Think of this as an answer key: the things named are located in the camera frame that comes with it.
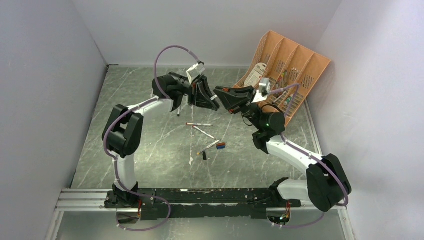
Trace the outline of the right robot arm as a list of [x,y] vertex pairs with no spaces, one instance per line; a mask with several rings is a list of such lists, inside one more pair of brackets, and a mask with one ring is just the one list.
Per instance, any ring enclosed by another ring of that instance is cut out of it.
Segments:
[[230,114],[241,113],[257,129],[252,140],[258,150],[285,160],[305,176],[305,180],[283,179],[271,186],[269,199],[275,207],[282,207],[288,200],[310,202],[322,212],[348,205],[352,187],[340,160],[334,154],[320,155],[288,140],[281,109],[264,111],[254,102],[257,94],[251,86],[218,86],[213,92]]

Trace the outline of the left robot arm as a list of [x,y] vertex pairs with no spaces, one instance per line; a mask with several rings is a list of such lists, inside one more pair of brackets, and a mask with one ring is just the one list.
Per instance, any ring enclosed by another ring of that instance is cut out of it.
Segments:
[[154,127],[156,117],[179,109],[184,97],[190,106],[213,111],[220,108],[204,74],[189,79],[169,72],[153,79],[151,86],[152,98],[133,106],[114,106],[102,134],[103,150],[114,165],[112,191],[126,208],[134,207],[139,200],[134,154],[142,141],[143,130]]

